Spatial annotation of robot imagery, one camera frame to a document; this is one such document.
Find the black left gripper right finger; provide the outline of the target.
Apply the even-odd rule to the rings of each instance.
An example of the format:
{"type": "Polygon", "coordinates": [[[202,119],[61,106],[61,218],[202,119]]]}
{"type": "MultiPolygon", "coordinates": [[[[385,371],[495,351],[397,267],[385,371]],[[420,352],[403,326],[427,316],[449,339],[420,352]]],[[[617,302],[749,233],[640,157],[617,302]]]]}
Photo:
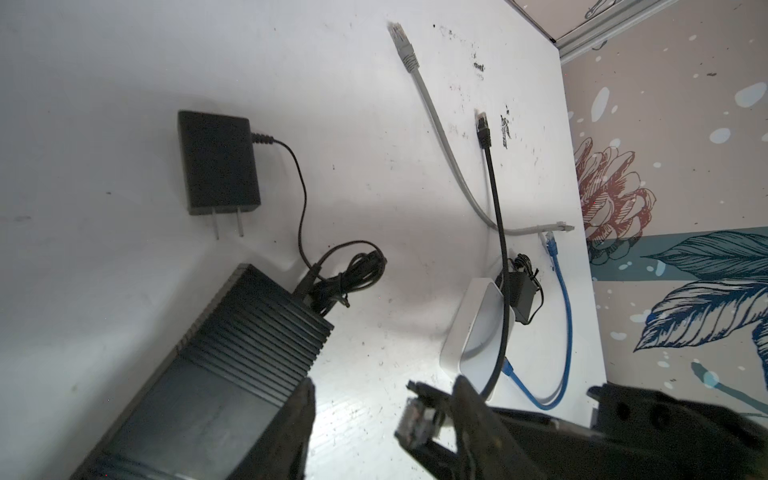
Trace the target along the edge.
{"type": "Polygon", "coordinates": [[[546,478],[464,376],[454,383],[451,412],[459,479],[546,478]]]}

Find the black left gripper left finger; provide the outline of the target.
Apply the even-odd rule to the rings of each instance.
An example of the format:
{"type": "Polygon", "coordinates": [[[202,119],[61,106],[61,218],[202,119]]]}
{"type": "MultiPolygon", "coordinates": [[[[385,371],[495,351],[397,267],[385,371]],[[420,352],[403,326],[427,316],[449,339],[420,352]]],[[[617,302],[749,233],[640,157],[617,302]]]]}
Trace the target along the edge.
{"type": "Polygon", "coordinates": [[[305,378],[228,479],[304,479],[315,417],[315,385],[305,378]]]}

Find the black power adapter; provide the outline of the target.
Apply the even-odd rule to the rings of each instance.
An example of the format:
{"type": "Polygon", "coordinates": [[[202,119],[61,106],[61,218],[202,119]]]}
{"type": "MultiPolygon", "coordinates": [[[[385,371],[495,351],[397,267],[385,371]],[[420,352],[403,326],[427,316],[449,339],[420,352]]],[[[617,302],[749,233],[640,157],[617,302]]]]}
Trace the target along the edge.
{"type": "Polygon", "coordinates": [[[214,234],[218,235],[218,214],[236,216],[238,234],[243,235],[241,215],[261,205],[254,146],[277,145],[293,160],[302,190],[302,209],[297,227],[297,248],[307,273],[293,296],[316,314],[327,315],[336,305],[350,306],[349,296],[376,285],[384,276],[387,258],[383,250],[368,240],[351,240],[329,248],[312,262],[304,248],[304,222],[308,208],[308,191],[297,155],[285,142],[270,135],[256,133],[250,121],[206,112],[181,110],[177,114],[187,211],[191,216],[209,216],[214,234]],[[322,274],[327,260],[341,249],[365,245],[345,270],[330,277],[322,274]]]}
{"type": "Polygon", "coordinates": [[[542,285],[537,278],[539,270],[533,267],[525,254],[508,257],[505,267],[495,279],[495,285],[500,291],[505,285],[505,271],[508,272],[511,285],[508,305],[514,313],[515,321],[529,325],[544,304],[542,285]]]}

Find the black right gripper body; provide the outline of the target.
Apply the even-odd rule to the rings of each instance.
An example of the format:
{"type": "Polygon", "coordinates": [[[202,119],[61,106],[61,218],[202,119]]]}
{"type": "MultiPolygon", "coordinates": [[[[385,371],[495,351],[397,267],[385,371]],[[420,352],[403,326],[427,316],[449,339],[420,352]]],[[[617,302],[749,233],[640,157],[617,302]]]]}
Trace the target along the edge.
{"type": "MultiPolygon", "coordinates": [[[[458,478],[451,394],[409,382],[407,452],[437,479],[458,478]]],[[[590,426],[492,407],[545,479],[764,479],[767,430],[725,407],[606,383],[590,426]]]]}

